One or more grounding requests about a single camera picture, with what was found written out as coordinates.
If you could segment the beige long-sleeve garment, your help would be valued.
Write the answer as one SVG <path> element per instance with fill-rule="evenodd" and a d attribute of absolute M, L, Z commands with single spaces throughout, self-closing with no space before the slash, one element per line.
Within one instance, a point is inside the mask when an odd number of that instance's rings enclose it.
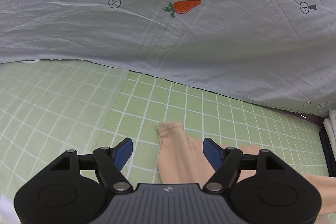
<path fill-rule="evenodd" d="M 181 123 L 161 122 L 157 131 L 160 145 L 157 167 L 162 183 L 198 183 L 204 186 L 215 171 L 203 154 L 203 142 L 186 135 Z M 312 174 L 302 176 L 322 198 L 316 223 L 329 223 L 327 215 L 335 213 L 335 178 Z"/>

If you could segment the green checkered bed sheet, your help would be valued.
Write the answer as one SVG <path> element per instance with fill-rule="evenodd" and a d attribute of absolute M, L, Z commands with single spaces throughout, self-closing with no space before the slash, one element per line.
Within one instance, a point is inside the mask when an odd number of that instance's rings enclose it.
<path fill-rule="evenodd" d="M 187 135 L 272 150 L 302 173 L 326 176 L 319 126 L 277 110 L 84 61 L 1 66 L 1 193 L 13 198 L 68 148 L 91 153 L 125 137 L 134 152 L 123 174 L 158 183 L 160 122 Z"/>

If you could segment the folded black garment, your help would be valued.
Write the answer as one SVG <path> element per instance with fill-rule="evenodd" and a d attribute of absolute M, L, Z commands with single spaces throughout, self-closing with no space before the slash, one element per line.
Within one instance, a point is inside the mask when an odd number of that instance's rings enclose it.
<path fill-rule="evenodd" d="M 321 141 L 329 177 L 335 177 L 336 172 L 335 156 L 331 147 L 329 137 L 324 127 L 319 132 L 319 138 Z"/>

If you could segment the folded white garment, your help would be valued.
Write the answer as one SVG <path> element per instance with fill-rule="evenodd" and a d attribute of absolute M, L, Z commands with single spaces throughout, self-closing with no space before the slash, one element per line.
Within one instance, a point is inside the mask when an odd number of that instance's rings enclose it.
<path fill-rule="evenodd" d="M 323 125 L 325 127 L 325 130 L 329 136 L 330 141 L 335 142 L 335 110 L 329 110 L 329 114 L 328 117 L 325 118 L 325 120 L 323 121 Z"/>

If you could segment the grey printed backdrop sheet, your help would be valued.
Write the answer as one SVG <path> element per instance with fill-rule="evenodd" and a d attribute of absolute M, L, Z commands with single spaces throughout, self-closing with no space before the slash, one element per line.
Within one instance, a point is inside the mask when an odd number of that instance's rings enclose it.
<path fill-rule="evenodd" d="M 1 62 L 40 59 L 324 117 L 335 108 L 335 0 L 1 0 Z"/>

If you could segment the dark wooden bed frame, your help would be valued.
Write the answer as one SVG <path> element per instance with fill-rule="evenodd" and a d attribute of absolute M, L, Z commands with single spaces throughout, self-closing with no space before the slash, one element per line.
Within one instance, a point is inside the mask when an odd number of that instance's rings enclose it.
<path fill-rule="evenodd" d="M 277 108 L 267 107 L 267 106 L 262 106 L 262 107 L 268 110 L 276 111 L 278 113 L 281 113 L 287 116 L 294 117 L 305 123 L 314 125 L 316 128 L 318 128 L 318 132 L 320 132 L 324 128 L 323 121 L 325 120 L 325 118 L 323 117 L 316 116 L 313 114 L 296 113 L 296 112 L 291 112 L 291 111 L 286 111 L 286 110 L 280 110 Z"/>

